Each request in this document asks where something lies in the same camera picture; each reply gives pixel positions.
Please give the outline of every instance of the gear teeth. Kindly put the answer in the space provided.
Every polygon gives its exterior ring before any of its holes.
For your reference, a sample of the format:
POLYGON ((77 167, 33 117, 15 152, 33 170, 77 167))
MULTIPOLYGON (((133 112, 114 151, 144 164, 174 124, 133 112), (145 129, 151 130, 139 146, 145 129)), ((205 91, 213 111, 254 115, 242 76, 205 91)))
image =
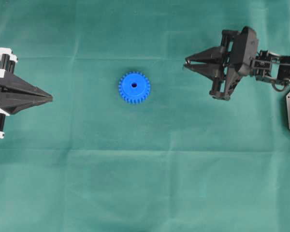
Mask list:
POLYGON ((145 75, 142 72, 139 72, 139 71, 131 71, 131 72, 123 75, 120 78, 119 85, 118 85, 118 91, 119 91, 119 94, 120 94, 121 98, 125 102, 127 102, 129 104, 133 104, 133 105, 140 104, 143 101, 145 101, 148 98, 148 96, 149 96, 149 93, 150 93, 150 82, 149 82, 149 79, 147 77, 145 77, 145 75), (135 98, 133 96, 130 96, 129 94, 126 94, 124 92, 123 84, 124 83, 125 83, 125 85, 126 84, 130 84, 130 83, 125 82, 125 78, 127 76, 129 76, 130 74, 137 74, 137 75, 139 75, 138 77, 136 77, 136 80, 137 80, 136 82, 141 81, 139 79, 140 77, 145 79, 145 89, 144 89, 144 92, 138 98, 135 98))

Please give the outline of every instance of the green cloth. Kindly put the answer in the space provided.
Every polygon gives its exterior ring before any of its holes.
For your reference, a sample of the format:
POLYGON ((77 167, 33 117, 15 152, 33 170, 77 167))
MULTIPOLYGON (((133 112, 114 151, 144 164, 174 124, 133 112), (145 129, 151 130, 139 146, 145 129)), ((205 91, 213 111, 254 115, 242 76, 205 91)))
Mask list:
POLYGON ((246 25, 290 55, 290 0, 0 0, 15 74, 54 96, 6 119, 0 232, 290 232, 286 92, 244 77, 216 101, 182 68, 246 25))

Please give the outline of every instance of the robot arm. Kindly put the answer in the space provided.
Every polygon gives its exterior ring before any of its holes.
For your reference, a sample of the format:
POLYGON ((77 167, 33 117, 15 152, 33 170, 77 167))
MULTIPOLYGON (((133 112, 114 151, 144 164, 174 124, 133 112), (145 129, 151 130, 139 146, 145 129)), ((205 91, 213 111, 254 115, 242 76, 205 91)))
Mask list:
POLYGON ((10 48, 0 48, 0 139, 4 138, 6 116, 53 100, 50 94, 14 75, 17 62, 10 48))

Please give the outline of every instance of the blue gear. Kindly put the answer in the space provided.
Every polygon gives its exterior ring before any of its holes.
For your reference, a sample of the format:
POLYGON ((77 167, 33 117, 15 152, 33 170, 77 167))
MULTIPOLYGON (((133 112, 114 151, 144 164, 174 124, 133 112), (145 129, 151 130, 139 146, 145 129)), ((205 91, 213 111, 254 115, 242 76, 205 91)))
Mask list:
POLYGON ((150 83, 141 72, 130 72, 121 78, 118 86, 123 100, 130 104, 142 103, 150 93, 150 83))

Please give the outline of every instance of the black cylinder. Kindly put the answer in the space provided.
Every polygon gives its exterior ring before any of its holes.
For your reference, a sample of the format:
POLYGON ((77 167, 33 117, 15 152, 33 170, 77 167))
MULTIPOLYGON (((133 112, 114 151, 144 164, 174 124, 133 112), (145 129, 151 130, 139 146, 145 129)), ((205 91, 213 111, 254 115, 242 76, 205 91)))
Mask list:
POLYGON ((5 122, 5 114, 0 114, 0 131, 3 132, 3 127, 4 127, 4 122, 5 122))

